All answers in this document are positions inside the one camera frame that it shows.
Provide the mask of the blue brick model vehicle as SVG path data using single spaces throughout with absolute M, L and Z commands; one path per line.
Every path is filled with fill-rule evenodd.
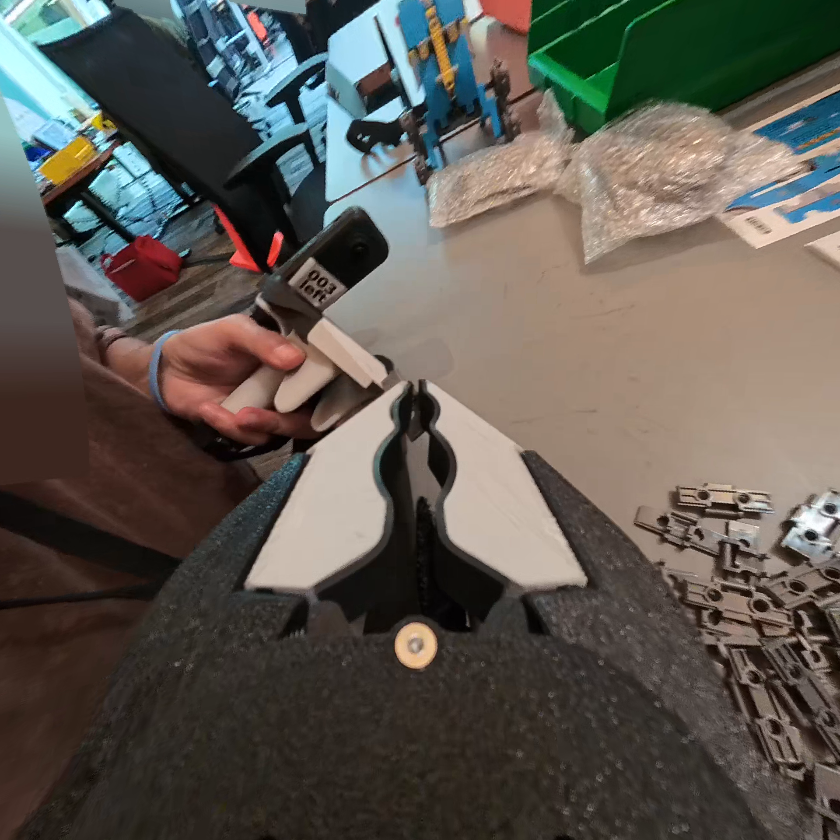
M 414 169 L 425 186 L 436 160 L 446 165 L 443 138 L 464 122 L 490 126 L 493 138 L 514 141 L 521 132 L 509 98 L 507 69 L 494 60 L 490 78 L 479 84 L 468 42 L 469 27 L 460 1 L 402 1 L 397 20 L 408 62 L 423 88 L 423 103 L 406 108 L 396 121 L 414 150 Z

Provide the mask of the yellow bin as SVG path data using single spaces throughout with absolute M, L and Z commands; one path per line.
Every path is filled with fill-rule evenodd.
M 85 136 L 77 136 L 38 166 L 37 173 L 51 185 L 58 186 L 98 158 L 99 150 Z

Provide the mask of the clear bag of small parts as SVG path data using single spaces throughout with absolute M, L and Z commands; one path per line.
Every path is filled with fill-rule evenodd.
M 570 157 L 569 140 L 541 133 L 470 154 L 430 176 L 426 183 L 429 225 L 447 228 L 551 193 Z
M 576 144 L 557 192 L 581 210 L 586 265 L 638 239 L 723 213 L 804 171 L 780 142 L 685 103 L 645 104 Z

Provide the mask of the blue sticker sheet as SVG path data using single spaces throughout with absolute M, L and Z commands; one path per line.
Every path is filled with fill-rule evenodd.
M 839 86 L 755 122 L 748 131 L 792 152 L 791 175 L 734 199 L 719 220 L 755 249 L 839 216 Z

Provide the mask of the blue wristband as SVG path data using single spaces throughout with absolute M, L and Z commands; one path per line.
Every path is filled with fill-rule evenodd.
M 179 329 L 167 331 L 154 341 L 151 345 L 150 360 L 148 363 L 147 385 L 150 396 L 154 404 L 167 415 L 171 415 L 172 412 L 163 397 L 161 389 L 161 364 L 163 360 L 163 351 L 166 343 L 180 332 L 181 330 Z

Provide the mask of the red bag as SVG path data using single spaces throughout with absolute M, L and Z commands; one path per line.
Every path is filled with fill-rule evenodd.
M 99 258 L 104 276 L 137 303 L 171 288 L 184 262 L 184 257 L 149 235 L 140 235 L 115 254 Z

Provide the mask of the pile of grey track links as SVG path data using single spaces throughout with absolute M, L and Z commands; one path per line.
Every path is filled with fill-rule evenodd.
M 763 490 L 678 486 L 675 507 L 641 506 L 634 526 L 689 557 L 657 562 L 693 620 L 736 708 L 770 767 L 804 795 L 807 838 L 839 828 L 839 495 L 794 507 L 773 547 L 761 523 L 775 513 Z

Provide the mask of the person's left forearm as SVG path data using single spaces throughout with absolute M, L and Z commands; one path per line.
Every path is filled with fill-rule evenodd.
M 135 389 L 150 390 L 150 363 L 153 347 L 129 336 L 116 327 L 101 326 L 95 332 L 96 345 L 102 364 Z

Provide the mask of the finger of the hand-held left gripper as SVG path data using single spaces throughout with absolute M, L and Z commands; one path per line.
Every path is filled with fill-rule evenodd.
M 365 389 L 387 391 L 403 380 L 390 360 L 374 356 L 328 318 L 321 318 L 310 328 L 308 344 Z

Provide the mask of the white equipment box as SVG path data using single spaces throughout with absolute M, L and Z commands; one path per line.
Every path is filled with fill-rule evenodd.
M 424 100 L 408 59 L 406 42 L 397 20 L 398 2 L 381 1 L 341 27 L 329 38 L 327 84 L 331 98 L 351 119 L 363 119 L 379 108 L 366 102 L 362 82 L 374 76 L 392 58 L 410 105 Z

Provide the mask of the person's left hand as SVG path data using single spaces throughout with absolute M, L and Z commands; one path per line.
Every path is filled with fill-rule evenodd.
M 304 360 L 304 353 L 278 332 L 235 314 L 184 330 L 166 343 L 162 394 L 174 417 L 202 421 L 240 444 L 262 445 L 272 437 L 314 439 L 310 416 L 303 411 L 247 406 L 232 412 L 222 406 L 262 366 L 287 373 Z

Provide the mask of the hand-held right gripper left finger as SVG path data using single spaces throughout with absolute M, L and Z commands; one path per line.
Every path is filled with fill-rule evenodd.
M 412 384 L 396 381 L 310 449 L 247 591 L 316 595 L 383 554 L 395 532 L 412 402 Z

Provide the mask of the grey desk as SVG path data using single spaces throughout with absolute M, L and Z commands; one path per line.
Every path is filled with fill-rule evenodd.
M 638 240 L 584 266 L 580 211 L 533 197 L 437 231 L 407 164 L 329 207 L 363 207 L 391 244 L 387 264 L 336 308 L 340 326 L 426 376 L 525 448 L 578 496 L 576 531 L 614 593 L 553 605 L 550 628 L 639 678 L 736 779 L 774 838 L 816 838 L 790 780 L 756 754 L 741 724 L 711 733 L 733 704 L 654 562 L 685 566 L 635 528 L 681 484 L 768 491 L 762 545 L 772 569 L 789 511 L 838 490 L 838 270 L 805 242 L 753 249 L 718 221 Z

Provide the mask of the green plastic bin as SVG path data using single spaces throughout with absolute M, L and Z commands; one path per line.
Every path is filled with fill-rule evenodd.
M 838 1 L 534 1 L 528 73 L 588 135 L 646 102 L 719 111 L 838 49 Z

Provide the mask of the orange floor cone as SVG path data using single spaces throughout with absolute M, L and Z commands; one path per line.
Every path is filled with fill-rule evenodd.
M 253 259 L 252 255 L 249 253 L 244 241 L 239 236 L 235 227 L 230 223 L 222 209 L 215 203 L 212 204 L 212 207 L 217 221 L 222 225 L 224 231 L 227 233 L 235 247 L 233 255 L 228 260 L 231 266 L 255 273 L 265 273 L 268 270 L 271 270 L 275 267 L 280 257 L 282 246 L 285 244 L 284 236 L 280 231 L 276 231 L 272 238 L 268 256 L 266 258 L 267 268 L 260 268 L 257 262 Z

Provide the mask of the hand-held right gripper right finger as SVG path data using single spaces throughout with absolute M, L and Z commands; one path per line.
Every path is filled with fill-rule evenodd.
M 417 406 L 439 485 L 437 533 L 452 564 L 525 592 L 586 587 L 523 448 L 430 381 L 419 382 Z

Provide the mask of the single grey track piece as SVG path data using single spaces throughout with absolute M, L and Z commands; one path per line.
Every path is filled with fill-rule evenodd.
M 419 379 L 414 388 L 411 416 L 406 428 L 406 438 L 412 443 L 427 434 L 434 417 L 434 405 L 427 386 L 426 379 Z

